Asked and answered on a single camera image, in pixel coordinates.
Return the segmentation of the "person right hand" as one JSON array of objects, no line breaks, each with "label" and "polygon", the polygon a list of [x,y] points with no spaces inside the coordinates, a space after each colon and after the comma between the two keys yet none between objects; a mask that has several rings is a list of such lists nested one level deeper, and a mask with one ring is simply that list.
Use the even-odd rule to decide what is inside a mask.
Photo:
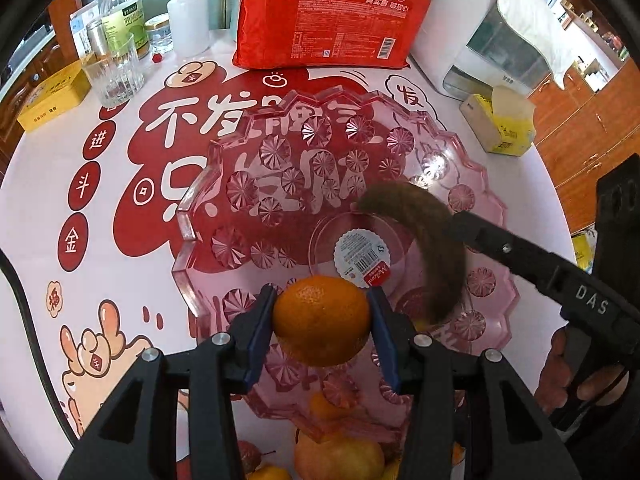
[{"label": "person right hand", "polygon": [[[551,338],[551,348],[539,377],[535,399],[546,415],[562,408],[568,399],[568,387],[574,379],[570,366],[564,359],[566,331],[559,328]],[[597,399],[598,405],[616,402],[627,388],[629,373],[620,365],[602,368],[589,376],[577,388],[578,399],[589,402]]]}]

